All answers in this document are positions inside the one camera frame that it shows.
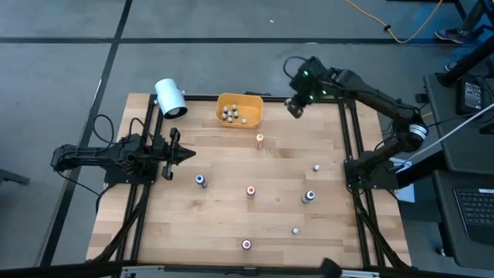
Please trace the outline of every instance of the wooden table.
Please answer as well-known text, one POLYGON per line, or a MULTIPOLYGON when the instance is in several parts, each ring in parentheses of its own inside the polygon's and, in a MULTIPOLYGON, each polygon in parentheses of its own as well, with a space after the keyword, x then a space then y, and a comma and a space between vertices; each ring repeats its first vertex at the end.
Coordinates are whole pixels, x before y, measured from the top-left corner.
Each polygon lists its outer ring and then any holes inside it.
MULTIPOLYGON (((129 95, 118 138, 127 135, 132 117, 144 120, 148 100, 148 94, 129 95)), ((181 145, 197 154, 172 168, 173 181, 159 176, 151 187, 139 263, 317 267, 328 257, 343 267, 362 267, 354 205, 345 189, 336 104, 312 105, 296 120, 282 103, 264 103, 256 130, 222 127, 214 101, 187 105, 184 117, 163 122, 161 134, 176 127, 181 145), (257 134, 265 138, 261 150, 254 148, 257 134), (321 167, 318 172, 315 164, 321 167), (207 189, 195 183, 196 175, 205 176, 207 189), (250 185, 256 189, 251 201, 245 196, 250 185), (304 205, 301 197, 308 190, 315 191, 316 199, 304 205), (293 235, 294 228, 300 234, 293 235), (242 249, 243 239, 252 241, 251 250, 242 249)), ((360 103, 357 111, 365 149, 373 149, 382 140, 377 114, 360 103)), ((352 130, 349 111, 347 120, 352 130)), ((134 133, 141 131, 134 125, 134 133)), ((352 143, 356 154, 354 139, 352 143)), ((103 196, 88 259, 100 254, 120 228, 129 188, 117 185, 103 196)), ((397 202, 386 191, 373 194, 382 234, 410 263, 397 202)), ((131 230, 124 259, 130 257, 133 238, 131 230)), ((367 241, 375 264, 368 231, 367 241)))

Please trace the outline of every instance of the yellow cable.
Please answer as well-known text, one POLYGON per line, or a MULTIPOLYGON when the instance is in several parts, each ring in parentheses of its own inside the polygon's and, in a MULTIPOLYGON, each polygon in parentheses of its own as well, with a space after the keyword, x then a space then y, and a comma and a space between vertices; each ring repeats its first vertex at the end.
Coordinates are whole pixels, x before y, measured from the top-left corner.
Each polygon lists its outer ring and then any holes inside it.
MULTIPOLYGON (((355 7, 361 13, 365 14, 366 16, 379 21, 382 25, 384 25, 384 27, 387 26, 387 24, 384 23, 382 20, 380 20, 376 16, 373 16, 371 14, 368 14, 368 13, 364 12, 364 10, 362 10, 361 8, 359 8, 357 5, 355 5, 354 3, 352 3, 350 0, 345 0, 345 1, 348 2, 350 5, 352 5, 353 7, 355 7)), ((432 16, 435 14, 435 12, 438 10, 438 8, 439 8, 439 6, 441 5, 442 2, 443 2, 443 0, 439 1, 439 3, 435 6, 434 11, 431 12, 431 15, 424 21, 424 23, 422 24, 422 26, 420 26, 420 28, 417 30, 417 32, 415 32, 410 38, 408 38, 408 39, 406 39, 404 41, 401 41, 401 40, 399 40, 399 39, 396 38, 396 36, 394 35, 393 31, 391 31, 391 28, 389 28, 387 31, 390 33, 390 35, 393 37, 393 39, 396 42, 398 42, 398 43, 407 43, 407 42, 410 42, 410 40, 412 40, 427 25, 427 23, 432 18, 432 16)))

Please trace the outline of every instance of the person's shoe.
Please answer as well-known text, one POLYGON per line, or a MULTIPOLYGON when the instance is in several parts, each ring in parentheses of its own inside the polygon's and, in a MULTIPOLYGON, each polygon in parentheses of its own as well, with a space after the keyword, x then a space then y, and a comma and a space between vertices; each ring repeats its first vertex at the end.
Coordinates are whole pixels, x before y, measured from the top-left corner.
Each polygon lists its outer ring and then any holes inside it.
POLYGON ((445 66, 445 70, 446 72, 449 72, 452 68, 454 68, 456 65, 458 64, 458 62, 451 62, 449 64, 446 64, 445 66))
POLYGON ((439 39, 448 40, 459 44, 465 43, 468 38, 466 34, 461 34, 457 29, 438 30, 434 34, 439 39))

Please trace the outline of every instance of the yellow bowl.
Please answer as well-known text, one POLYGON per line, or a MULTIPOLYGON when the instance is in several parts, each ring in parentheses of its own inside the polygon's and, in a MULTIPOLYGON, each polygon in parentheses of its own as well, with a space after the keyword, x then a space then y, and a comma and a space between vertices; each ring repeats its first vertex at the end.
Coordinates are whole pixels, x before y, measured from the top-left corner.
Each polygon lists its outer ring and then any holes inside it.
POLYGON ((237 93, 222 93, 218 97, 218 103, 216 105, 216 118, 225 127, 238 127, 238 128, 250 128, 255 129, 261 123, 262 120, 262 107, 264 102, 261 97, 248 96, 237 93), (232 111, 232 105, 237 106, 239 117, 234 118, 233 122, 229 123, 227 120, 223 120, 223 107, 227 107, 228 111, 232 111), (246 119, 247 123, 242 124, 242 119, 246 119))

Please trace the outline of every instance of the small bottle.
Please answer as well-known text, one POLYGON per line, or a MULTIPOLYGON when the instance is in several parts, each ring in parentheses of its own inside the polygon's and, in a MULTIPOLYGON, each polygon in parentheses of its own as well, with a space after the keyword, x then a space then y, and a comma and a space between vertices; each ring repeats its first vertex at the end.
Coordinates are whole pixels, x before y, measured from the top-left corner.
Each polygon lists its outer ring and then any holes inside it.
POLYGON ((252 243, 250 242, 250 240, 248 239, 245 239, 244 241, 242 241, 242 248, 244 250, 249 250, 252 248, 252 243))
POLYGON ((316 193, 314 193, 313 191, 307 191, 306 194, 302 196, 302 202, 306 204, 314 200, 315 197, 316 197, 316 193))
POLYGON ((197 177, 195 177, 195 182, 197 182, 198 185, 200 185, 203 188, 208 187, 208 183, 206 182, 206 179, 202 175, 198 175, 197 177))
POLYGON ((253 200, 255 196, 255 188, 253 186, 249 186, 246 190, 246 193, 247 193, 247 199, 253 200))
POLYGON ((262 134, 257 134, 255 140, 257 141, 255 144, 255 148, 258 150, 262 149, 262 146, 264 145, 264 136, 262 136, 262 134))

